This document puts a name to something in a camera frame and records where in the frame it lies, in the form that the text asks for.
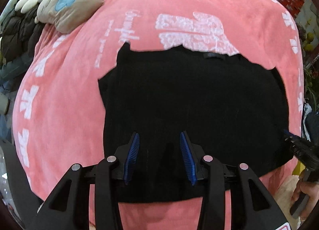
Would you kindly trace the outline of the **person's right hand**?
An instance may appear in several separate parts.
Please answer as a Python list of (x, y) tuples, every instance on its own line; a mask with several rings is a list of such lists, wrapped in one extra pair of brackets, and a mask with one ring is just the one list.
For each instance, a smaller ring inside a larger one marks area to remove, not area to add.
[(292, 203), (297, 201), (301, 193), (304, 193), (309, 196), (309, 200), (300, 214), (301, 220), (306, 220), (306, 218), (309, 216), (311, 211), (316, 206), (316, 203), (318, 202), (318, 183), (310, 183), (304, 181), (303, 178), (304, 171), (299, 175), (299, 180), (293, 192), (291, 201)]

